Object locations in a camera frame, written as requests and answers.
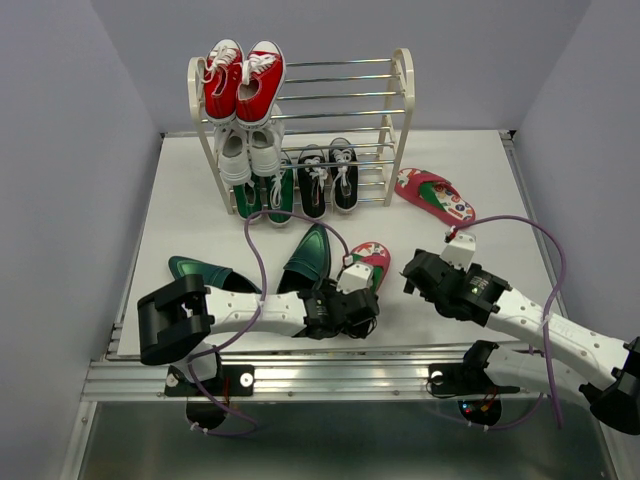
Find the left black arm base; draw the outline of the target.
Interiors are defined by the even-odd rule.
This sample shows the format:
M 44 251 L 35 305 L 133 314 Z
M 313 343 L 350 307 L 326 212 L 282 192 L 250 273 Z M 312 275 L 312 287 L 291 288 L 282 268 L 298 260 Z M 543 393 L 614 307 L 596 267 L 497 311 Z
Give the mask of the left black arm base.
M 231 402 L 233 397 L 251 397 L 254 383 L 255 367 L 249 364 L 222 366 L 215 377 L 199 383 L 190 382 L 178 368 L 169 366 L 164 395 L 186 399 L 185 416 L 191 431 L 236 437 L 257 428 L 257 421 Z

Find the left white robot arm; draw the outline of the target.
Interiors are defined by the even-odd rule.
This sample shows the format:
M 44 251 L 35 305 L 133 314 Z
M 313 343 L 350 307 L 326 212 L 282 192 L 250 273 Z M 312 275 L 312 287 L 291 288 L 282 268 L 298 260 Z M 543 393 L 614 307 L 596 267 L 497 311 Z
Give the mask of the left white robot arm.
M 240 293 L 187 275 L 142 297 L 137 303 L 140 361 L 172 365 L 199 393 L 215 392 L 222 382 L 219 352 L 205 339 L 246 333 L 324 340 L 340 334 L 365 338 L 375 327 L 377 295 L 365 287 L 343 293 L 329 284 L 275 295 Z

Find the black canvas sneaker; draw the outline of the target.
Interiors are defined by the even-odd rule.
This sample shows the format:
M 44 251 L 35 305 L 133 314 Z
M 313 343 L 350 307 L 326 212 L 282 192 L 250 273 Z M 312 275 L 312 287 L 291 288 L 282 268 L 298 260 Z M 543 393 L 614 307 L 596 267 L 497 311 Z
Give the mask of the black canvas sneaker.
M 346 138 L 338 137 L 330 143 L 331 199 L 333 206 L 341 213 L 350 213 L 358 203 L 357 162 L 356 152 Z
M 302 150 L 298 158 L 297 180 L 303 213 L 320 219 L 326 212 L 325 186 L 329 177 L 324 152 L 314 144 Z

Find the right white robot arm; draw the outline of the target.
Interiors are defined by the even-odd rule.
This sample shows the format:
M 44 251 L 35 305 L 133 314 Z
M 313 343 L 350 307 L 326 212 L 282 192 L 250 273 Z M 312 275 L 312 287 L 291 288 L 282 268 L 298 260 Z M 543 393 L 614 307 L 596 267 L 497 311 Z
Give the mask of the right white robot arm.
M 461 362 L 435 366 L 433 395 L 527 390 L 577 403 L 621 433 L 639 433 L 638 340 L 607 337 L 557 314 L 545 320 L 542 307 L 476 263 L 463 270 L 419 250 L 402 275 L 405 292 L 418 293 L 441 316 L 507 334 L 540 352 L 478 340 Z

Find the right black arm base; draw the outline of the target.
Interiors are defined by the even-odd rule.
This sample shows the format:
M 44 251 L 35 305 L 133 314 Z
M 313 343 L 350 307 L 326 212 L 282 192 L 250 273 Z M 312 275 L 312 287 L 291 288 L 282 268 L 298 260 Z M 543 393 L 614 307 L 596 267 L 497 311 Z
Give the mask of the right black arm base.
M 501 396 L 520 392 L 519 387 L 496 384 L 482 368 L 462 363 L 431 365 L 426 389 L 438 400 L 456 400 L 463 420 L 487 429 L 496 427 L 501 419 Z

